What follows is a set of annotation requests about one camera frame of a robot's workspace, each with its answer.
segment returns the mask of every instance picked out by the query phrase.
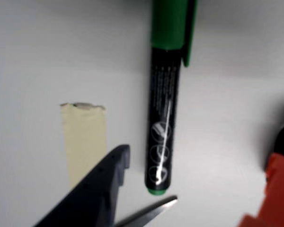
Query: orange object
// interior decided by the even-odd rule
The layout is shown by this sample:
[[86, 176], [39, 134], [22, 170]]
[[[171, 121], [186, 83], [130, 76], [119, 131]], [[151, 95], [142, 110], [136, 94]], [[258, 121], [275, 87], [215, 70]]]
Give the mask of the orange object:
[[284, 156], [273, 153], [266, 168], [266, 197], [257, 218], [246, 215], [239, 227], [284, 227]]

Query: green marker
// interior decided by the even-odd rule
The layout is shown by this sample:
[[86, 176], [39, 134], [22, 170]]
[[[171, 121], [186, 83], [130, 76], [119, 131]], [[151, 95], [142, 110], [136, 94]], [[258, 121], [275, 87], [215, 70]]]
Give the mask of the green marker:
[[189, 65], [196, 0], [153, 0], [151, 90], [145, 184], [153, 195], [170, 186], [180, 65]]

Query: beige tape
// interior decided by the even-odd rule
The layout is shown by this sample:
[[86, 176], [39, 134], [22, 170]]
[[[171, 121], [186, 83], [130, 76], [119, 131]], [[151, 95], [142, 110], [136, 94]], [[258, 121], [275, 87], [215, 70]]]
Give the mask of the beige tape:
[[106, 154], [105, 109], [91, 104], [62, 104], [62, 122], [71, 188]]

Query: scissor blade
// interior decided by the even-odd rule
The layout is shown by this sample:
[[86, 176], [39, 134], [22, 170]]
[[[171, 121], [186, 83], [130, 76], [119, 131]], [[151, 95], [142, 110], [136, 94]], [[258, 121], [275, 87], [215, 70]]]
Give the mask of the scissor blade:
[[178, 201], [177, 196], [171, 196], [167, 199], [161, 200], [138, 213], [119, 222], [115, 227], [143, 227], [159, 214], [167, 211]]

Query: white surface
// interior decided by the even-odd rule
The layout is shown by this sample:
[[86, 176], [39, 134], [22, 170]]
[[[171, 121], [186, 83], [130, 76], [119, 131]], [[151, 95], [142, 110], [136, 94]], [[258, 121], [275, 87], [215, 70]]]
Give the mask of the white surface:
[[[143, 182], [149, 31], [149, 0], [0, 0], [0, 227], [33, 225], [67, 193], [65, 102], [104, 105], [108, 149], [131, 145], [116, 219], [161, 198]], [[179, 202], [149, 226], [256, 214], [283, 101], [284, 0], [200, 0], [166, 194]]]

